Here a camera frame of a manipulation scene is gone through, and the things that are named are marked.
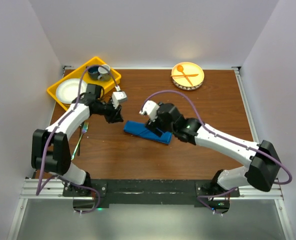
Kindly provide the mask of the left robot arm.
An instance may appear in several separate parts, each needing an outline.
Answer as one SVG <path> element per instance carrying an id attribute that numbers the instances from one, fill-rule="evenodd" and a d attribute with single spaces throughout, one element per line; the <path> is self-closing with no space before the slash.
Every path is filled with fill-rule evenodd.
<path id="1" fill-rule="evenodd" d="M 102 91 L 102 86 L 89 84 L 55 123 L 35 130 L 32 136 L 31 166 L 39 170 L 41 177 L 50 173 L 71 183 L 80 196 L 91 192 L 91 177 L 72 163 L 69 139 L 91 115 L 104 116 L 109 124 L 123 122 L 121 103 L 127 100 L 126 93 L 117 86 L 105 102 L 101 99 Z"/>

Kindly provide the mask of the blue cloth napkin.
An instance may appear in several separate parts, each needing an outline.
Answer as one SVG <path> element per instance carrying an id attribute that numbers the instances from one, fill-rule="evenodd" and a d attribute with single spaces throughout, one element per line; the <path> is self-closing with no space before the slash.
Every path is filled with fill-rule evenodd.
<path id="1" fill-rule="evenodd" d="M 135 137 L 140 137 L 142 139 L 155 141 L 159 143 L 163 143 L 166 145 L 169 145 L 172 140 L 172 134 L 170 132 L 162 133 L 161 136 L 157 136 L 156 134 L 149 131 L 144 123 L 136 122 L 136 121 L 130 121 L 128 120 L 123 130 L 125 133 L 131 134 Z"/>

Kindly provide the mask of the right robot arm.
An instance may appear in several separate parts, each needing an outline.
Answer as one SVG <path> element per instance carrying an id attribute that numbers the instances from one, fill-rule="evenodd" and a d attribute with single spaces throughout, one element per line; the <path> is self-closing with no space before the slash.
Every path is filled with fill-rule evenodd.
<path id="1" fill-rule="evenodd" d="M 184 117 L 172 103 L 149 100 L 139 113 L 148 116 L 145 127 L 155 135 L 170 132 L 181 142 L 215 150 L 242 165 L 217 171 L 204 189 L 208 195 L 221 197 L 230 189 L 247 185 L 262 192 L 271 190 L 281 168 L 280 158 L 271 142 L 257 143 L 231 136 L 197 118 Z"/>

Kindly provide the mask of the iridescent metal fork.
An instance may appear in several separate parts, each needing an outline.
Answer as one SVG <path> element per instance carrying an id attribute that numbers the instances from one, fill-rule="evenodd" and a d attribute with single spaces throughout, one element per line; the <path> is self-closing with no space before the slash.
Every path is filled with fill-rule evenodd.
<path id="1" fill-rule="evenodd" d="M 71 155 L 71 161 L 74 160 L 76 156 L 80 156 L 81 152 L 81 141 L 83 139 L 84 134 L 88 131 L 89 128 L 89 123 L 88 122 L 83 122 L 80 125 L 80 130 L 79 130 L 79 138 L 76 144 L 76 147 Z"/>

